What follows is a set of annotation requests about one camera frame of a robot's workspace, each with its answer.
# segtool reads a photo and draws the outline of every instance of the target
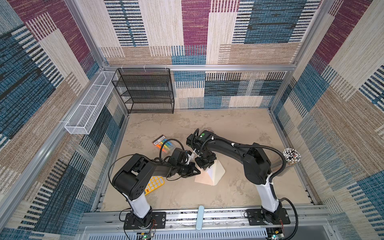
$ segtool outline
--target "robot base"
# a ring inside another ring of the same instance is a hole
[[[145,229],[151,229],[154,222],[156,221],[156,229],[162,229],[166,226],[166,212],[153,212],[152,213],[152,219],[150,221],[150,224]],[[140,222],[135,218],[134,214],[127,214],[125,221],[124,221],[124,230],[137,230],[142,229],[139,228]]]
[[[262,209],[247,209],[244,215],[246,218],[248,218],[248,222],[250,226],[267,225],[263,221]],[[281,224],[280,219],[283,222],[283,224],[291,224],[291,220],[289,220],[287,210],[284,208],[282,208],[280,211],[279,219],[276,221],[273,221],[272,224],[280,225]]]

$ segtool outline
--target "yellow calculator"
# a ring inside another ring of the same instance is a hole
[[[154,191],[156,188],[159,188],[162,185],[164,185],[163,177],[152,177],[149,180],[147,187],[145,188],[145,195]]]

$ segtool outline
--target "table surface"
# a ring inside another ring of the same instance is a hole
[[[131,114],[118,157],[140,153],[149,158],[159,155],[159,149],[152,143],[160,135],[176,138],[186,149],[186,138],[196,128],[212,129],[215,134],[235,142],[254,142],[283,150],[284,146],[272,123],[267,109],[225,109],[201,111],[175,111],[174,114]],[[266,150],[271,161],[278,155]],[[149,193],[148,203],[153,209],[177,209],[205,207],[240,207],[260,205],[256,187],[244,176],[243,165],[238,161],[216,153],[225,169],[224,176],[217,185],[210,186],[194,182],[195,177],[166,181],[163,186]],[[113,176],[130,157],[115,164]],[[291,168],[283,176],[274,178],[274,188],[278,198],[287,197],[293,203],[310,203],[302,184]],[[118,211],[129,207],[125,198],[112,186],[108,186],[102,211]]]

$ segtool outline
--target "metal mesh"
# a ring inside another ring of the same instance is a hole
[[[129,113],[174,111],[174,94],[167,68],[120,68],[112,83]]]
[[[65,124],[70,134],[89,134],[113,89],[115,72],[102,72]]]

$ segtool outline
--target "black wire rack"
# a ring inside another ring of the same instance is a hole
[[[119,68],[112,81],[128,113],[173,113],[175,97],[168,68]]]

